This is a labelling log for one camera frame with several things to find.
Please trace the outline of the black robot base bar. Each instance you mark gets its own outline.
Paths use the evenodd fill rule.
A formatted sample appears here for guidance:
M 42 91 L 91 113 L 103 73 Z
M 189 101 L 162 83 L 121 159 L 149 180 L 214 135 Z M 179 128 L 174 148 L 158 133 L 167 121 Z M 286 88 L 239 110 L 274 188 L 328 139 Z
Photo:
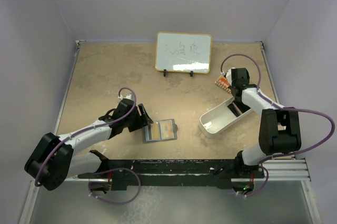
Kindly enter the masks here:
M 128 186 L 162 187 L 215 187 L 231 189 L 253 178 L 264 178 L 261 167 L 246 166 L 238 154 L 235 159 L 108 159 L 96 150 L 101 164 L 96 171 L 80 174 L 81 179 L 112 180 L 112 190 L 125 190 Z

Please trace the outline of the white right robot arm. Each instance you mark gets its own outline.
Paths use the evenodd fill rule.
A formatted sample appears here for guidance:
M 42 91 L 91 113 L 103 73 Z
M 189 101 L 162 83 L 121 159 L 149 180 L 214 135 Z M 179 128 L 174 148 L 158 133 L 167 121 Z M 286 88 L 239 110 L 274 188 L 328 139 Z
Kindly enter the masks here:
M 231 68 L 225 77 L 230 83 L 234 101 L 260 116 L 258 143 L 242 151 L 242 160 L 234 164 L 234 171 L 239 177 L 247 177 L 253 171 L 253 166 L 267 157 L 289 154 L 301 148 L 297 111 L 285 110 L 284 106 L 268 98 L 256 84 L 251 84 L 246 68 Z

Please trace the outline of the grey card holder wallet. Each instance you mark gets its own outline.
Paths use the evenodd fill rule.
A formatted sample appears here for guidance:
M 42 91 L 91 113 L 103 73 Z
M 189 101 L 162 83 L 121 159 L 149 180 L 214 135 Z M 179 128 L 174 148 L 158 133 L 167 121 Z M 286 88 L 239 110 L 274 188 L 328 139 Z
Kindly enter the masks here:
M 177 140 L 178 127 L 174 119 L 154 121 L 143 128 L 146 143 Z

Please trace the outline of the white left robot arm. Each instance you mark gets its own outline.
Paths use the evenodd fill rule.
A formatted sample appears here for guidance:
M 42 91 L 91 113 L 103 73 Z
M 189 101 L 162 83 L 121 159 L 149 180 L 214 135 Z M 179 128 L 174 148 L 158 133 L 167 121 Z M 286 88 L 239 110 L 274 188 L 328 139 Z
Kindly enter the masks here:
M 125 128 L 133 132 L 152 123 L 143 104 L 136 105 L 131 99 L 123 98 L 116 108 L 108 110 L 87 127 L 59 136 L 45 134 L 24 170 L 35 179 L 35 186 L 54 190 L 66 179 L 71 161 L 78 152 L 121 134 Z

